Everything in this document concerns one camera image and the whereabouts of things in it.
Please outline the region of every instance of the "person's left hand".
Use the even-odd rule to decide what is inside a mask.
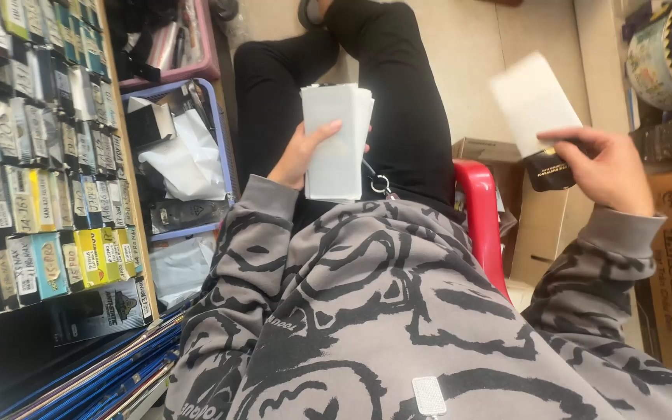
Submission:
[[[313,157],[315,148],[323,140],[330,138],[341,130],[341,120],[324,124],[312,135],[305,135],[305,124],[301,122],[294,131],[294,136],[290,140],[284,155],[279,159],[274,169],[269,173],[268,179],[301,191],[305,187],[305,171],[310,166],[310,159]]]

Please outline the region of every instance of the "hoodie sleeve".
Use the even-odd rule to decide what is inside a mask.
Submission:
[[[184,321],[165,418],[212,418],[229,408],[280,295],[297,196],[298,191],[251,175],[225,218],[202,288],[211,292]]]
[[[596,206],[590,221],[551,265],[523,317],[549,333],[623,342],[630,289],[655,273],[651,243],[665,217],[640,217]]]

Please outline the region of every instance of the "gray patterned hoodie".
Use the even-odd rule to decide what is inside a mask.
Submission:
[[[596,208],[520,314],[436,211],[339,205],[291,238],[296,197],[253,176],[228,214],[165,418],[424,419],[437,377],[445,418],[672,419],[672,371],[621,329],[660,217]]]

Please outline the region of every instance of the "keychain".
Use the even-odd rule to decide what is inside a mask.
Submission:
[[[362,166],[367,170],[369,178],[369,187],[373,189],[376,193],[384,194],[386,200],[400,200],[400,197],[396,193],[390,190],[390,181],[385,175],[378,175],[373,167],[369,166],[368,162],[362,159]],[[376,179],[384,179],[385,187],[382,189],[375,188]]]

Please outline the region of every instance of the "leg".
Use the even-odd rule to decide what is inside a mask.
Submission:
[[[239,136],[234,144],[240,189],[251,174],[266,177],[303,121],[299,89],[314,83],[338,58],[339,46],[322,29],[281,41],[242,44],[235,53]],[[331,209],[300,195],[295,232]]]
[[[324,22],[359,61],[359,84],[375,98],[369,163],[402,198],[452,210],[450,127],[413,10],[405,3],[333,0]]]

